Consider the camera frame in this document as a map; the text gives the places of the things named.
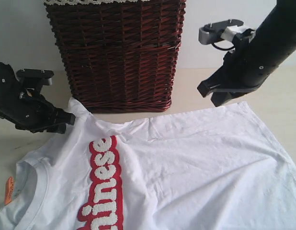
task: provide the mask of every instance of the white lace trim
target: white lace trim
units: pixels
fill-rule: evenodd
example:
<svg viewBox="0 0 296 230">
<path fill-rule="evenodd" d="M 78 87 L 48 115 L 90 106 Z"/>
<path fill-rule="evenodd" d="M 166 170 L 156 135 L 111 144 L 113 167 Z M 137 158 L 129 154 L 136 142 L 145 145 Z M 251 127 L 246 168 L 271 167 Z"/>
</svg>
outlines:
<svg viewBox="0 0 296 230">
<path fill-rule="evenodd" d="M 101 3 L 113 3 L 113 2 L 137 2 L 138 0 L 44 0 L 44 3 L 47 5 L 77 5 L 77 4 L 82 4 L 82 5 L 87 5 L 87 4 L 97 4 L 100 5 Z"/>
</svg>

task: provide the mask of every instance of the clothing label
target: clothing label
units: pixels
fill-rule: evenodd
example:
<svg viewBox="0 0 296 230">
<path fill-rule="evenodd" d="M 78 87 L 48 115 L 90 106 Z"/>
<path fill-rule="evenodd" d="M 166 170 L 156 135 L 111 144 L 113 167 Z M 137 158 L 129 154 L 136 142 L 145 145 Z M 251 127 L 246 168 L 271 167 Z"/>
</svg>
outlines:
<svg viewBox="0 0 296 230">
<path fill-rule="evenodd" d="M 78 230 L 122 230 L 123 192 L 115 136 L 90 143 L 92 185 L 89 200 L 78 212 L 86 221 Z"/>
<path fill-rule="evenodd" d="M 13 190 L 14 190 L 14 178 L 10 177 L 5 184 L 5 198 L 4 198 L 5 205 L 8 205 L 10 202 L 12 202 Z"/>
</svg>

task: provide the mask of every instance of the orange tag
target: orange tag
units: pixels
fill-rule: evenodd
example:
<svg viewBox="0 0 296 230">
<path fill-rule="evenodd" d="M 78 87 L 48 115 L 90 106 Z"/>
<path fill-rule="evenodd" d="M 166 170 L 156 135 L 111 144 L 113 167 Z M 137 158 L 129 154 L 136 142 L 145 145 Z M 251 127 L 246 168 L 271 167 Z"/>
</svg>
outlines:
<svg viewBox="0 0 296 230">
<path fill-rule="evenodd" d="M 12 202 L 13 190 L 14 190 L 14 178 L 10 177 L 5 184 L 5 199 L 4 199 L 5 205 L 8 205 L 10 202 Z"/>
</svg>

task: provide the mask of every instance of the wicker basket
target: wicker basket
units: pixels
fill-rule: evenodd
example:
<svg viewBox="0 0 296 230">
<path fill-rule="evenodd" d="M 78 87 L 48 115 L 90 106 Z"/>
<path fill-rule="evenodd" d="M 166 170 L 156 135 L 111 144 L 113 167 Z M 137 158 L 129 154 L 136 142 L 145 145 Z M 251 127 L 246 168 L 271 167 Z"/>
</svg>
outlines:
<svg viewBox="0 0 296 230">
<path fill-rule="evenodd" d="M 72 95 L 91 112 L 168 109 L 185 2 L 45 0 Z"/>
</svg>

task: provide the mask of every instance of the beige tabletop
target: beige tabletop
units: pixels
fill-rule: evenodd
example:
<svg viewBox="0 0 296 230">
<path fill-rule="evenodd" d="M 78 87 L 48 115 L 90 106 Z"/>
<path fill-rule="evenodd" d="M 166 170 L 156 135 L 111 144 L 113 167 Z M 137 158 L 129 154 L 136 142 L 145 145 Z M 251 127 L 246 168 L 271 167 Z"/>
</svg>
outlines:
<svg viewBox="0 0 296 230">
<path fill-rule="evenodd" d="M 162 113 L 173 114 L 213 107 L 203 99 L 197 85 L 215 69 L 179 69 L 175 76 L 172 107 Z M 53 85 L 44 87 L 42 94 L 55 106 L 66 108 L 70 97 L 64 72 L 56 72 Z M 279 68 L 257 91 L 231 103 L 247 101 L 253 111 L 267 124 L 296 164 L 296 67 Z M 157 113 L 96 115 L 113 123 L 152 117 Z M 5 183 L 15 175 L 15 163 L 27 152 L 45 143 L 51 134 L 31 134 L 16 130 L 13 124 L 0 119 L 0 205 L 4 200 Z"/>
</svg>

